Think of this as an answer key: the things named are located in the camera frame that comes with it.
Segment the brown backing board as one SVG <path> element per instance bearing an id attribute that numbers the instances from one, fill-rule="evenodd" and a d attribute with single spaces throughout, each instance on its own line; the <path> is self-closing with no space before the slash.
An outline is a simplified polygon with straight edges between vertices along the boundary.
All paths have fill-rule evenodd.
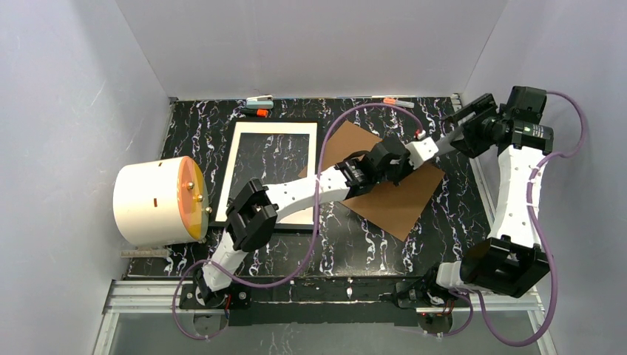
<path id="1" fill-rule="evenodd" d="M 377 135 L 345 121 L 327 142 L 322 168 L 327 169 L 351 153 L 370 151 L 380 140 Z M 443 178 L 442 170 L 426 163 L 398 186 L 391 182 L 381 183 L 370 193 L 342 201 L 341 204 L 404 241 Z"/>

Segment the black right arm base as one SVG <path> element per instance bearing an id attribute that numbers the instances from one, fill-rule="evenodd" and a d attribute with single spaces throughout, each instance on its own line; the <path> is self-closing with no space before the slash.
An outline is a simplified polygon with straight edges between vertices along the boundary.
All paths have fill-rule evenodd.
<path id="1" fill-rule="evenodd" d="M 399 308 L 448 307 L 458 297 L 438 285 L 436 276 L 436 270 L 430 269 L 417 279 L 396 283 L 391 293 L 392 302 Z"/>

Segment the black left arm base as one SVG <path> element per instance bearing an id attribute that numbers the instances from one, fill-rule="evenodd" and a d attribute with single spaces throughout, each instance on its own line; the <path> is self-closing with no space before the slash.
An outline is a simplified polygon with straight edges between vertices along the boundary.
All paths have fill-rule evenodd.
<path id="1" fill-rule="evenodd" d="M 177 306 L 183 310 L 248 309 L 251 306 L 251 289 L 232 283 L 220 291 L 211 291 L 198 274 L 192 277 L 191 283 L 182 286 Z"/>

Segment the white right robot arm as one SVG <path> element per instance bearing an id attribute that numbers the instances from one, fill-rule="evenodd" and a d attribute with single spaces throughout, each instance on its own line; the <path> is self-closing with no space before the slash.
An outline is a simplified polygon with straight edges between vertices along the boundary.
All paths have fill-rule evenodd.
<path id="1" fill-rule="evenodd" d="M 439 265 L 438 286 L 519 298 L 549 273 L 529 216 L 539 197 L 528 188 L 541 184 L 538 164 L 553 148 L 553 129 L 540 124 L 546 99 L 544 89 L 514 86 L 505 104 L 484 94 L 447 116 L 455 128 L 437 142 L 438 153 L 476 158 L 496 147 L 500 185 L 490 233 L 458 262 Z"/>

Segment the sunflower photo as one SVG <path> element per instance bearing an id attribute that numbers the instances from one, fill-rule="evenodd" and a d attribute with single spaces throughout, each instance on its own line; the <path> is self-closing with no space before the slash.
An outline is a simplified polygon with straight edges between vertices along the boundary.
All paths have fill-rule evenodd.
<path id="1" fill-rule="evenodd" d="M 457 152 L 458 149 L 453 146 L 453 143 L 462 138 L 463 128 L 458 126 L 454 128 L 453 131 L 447 133 L 444 137 L 438 140 L 435 144 L 438 148 L 437 153 L 435 153 L 435 157 L 440 157 L 442 155 L 447 155 L 451 152 Z"/>

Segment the white mat board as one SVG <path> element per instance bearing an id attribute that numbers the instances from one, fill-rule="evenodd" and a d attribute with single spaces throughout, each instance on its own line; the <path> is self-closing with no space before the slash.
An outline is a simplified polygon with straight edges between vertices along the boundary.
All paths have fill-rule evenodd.
<path id="1" fill-rule="evenodd" d="M 228 158 L 223 179 L 216 185 L 210 226 L 226 224 L 228 200 L 237 196 L 251 179 L 262 184 L 288 183 L 316 172 L 318 142 L 317 121 L 298 118 L 241 118 L 229 128 Z"/>

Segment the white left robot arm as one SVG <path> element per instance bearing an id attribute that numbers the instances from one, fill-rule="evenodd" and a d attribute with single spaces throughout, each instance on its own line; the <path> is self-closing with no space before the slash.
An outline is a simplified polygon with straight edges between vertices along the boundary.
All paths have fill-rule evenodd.
<path id="1" fill-rule="evenodd" d="M 365 195 L 383 182 L 398 185 L 425 162 L 416 147 L 384 139 L 318 175 L 271 185 L 249 181 L 227 209 L 225 231 L 202 268 L 201 284 L 210 292 L 228 288 L 245 257 L 270 241 L 282 219 L 305 209 L 319 212 L 322 203 Z"/>

